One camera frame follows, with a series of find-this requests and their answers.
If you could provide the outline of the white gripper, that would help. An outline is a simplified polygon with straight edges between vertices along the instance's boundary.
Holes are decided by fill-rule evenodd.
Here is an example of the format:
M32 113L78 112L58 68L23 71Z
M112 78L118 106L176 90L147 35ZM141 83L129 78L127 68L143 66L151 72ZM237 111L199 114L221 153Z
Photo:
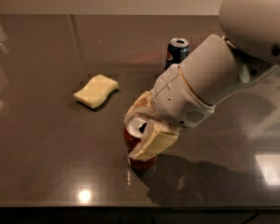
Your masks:
M124 116L123 123L135 116L148 117L141 141L130 152L132 160L147 161L170 147L179 136L174 126L195 128L215 112L190 89L179 65L172 64L156 80L152 91L145 91L133 103Z

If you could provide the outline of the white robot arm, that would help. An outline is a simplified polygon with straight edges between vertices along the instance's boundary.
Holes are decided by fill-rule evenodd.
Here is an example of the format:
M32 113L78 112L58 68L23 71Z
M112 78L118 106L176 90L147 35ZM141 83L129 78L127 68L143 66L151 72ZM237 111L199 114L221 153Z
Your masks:
M226 97L280 67L280 0L223 0L219 21L223 35L208 36L167 68L125 115L127 132L140 139L130 159L156 157L181 129L198 126Z

